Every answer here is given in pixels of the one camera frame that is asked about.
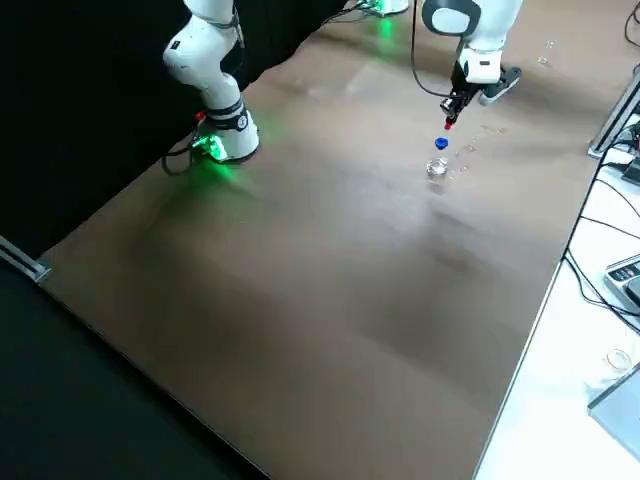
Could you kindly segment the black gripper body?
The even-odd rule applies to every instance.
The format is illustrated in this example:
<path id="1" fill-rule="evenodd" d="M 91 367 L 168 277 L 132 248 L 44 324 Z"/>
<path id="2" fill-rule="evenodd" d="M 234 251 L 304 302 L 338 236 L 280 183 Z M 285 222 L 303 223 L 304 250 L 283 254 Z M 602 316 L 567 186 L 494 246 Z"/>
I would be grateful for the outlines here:
<path id="1" fill-rule="evenodd" d="M 466 79 L 468 68 L 462 66 L 458 61 L 454 63 L 451 74 L 451 98 L 473 98 L 481 89 L 480 84 L 470 83 Z"/>

